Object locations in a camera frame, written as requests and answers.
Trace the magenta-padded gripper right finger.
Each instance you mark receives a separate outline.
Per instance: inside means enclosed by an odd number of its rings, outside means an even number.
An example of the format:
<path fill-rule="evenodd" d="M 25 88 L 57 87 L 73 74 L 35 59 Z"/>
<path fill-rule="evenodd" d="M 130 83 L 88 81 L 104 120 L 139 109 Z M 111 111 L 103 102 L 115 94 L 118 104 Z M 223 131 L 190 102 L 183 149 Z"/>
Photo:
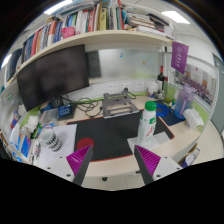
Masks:
<path fill-rule="evenodd" d="M 167 156 L 160 157 L 138 145 L 134 147 L 134 156 L 145 185 L 182 169 L 172 158 Z"/>

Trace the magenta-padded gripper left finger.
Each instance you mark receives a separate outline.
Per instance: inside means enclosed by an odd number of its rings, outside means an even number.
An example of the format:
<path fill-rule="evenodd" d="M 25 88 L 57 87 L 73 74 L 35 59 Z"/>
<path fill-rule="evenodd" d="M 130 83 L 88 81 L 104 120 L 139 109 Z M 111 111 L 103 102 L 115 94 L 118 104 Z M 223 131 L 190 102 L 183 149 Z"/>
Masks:
<path fill-rule="evenodd" d="M 93 146 L 88 145 L 67 157 L 61 157 L 50 163 L 45 170 L 65 180 L 81 186 L 93 156 Z"/>

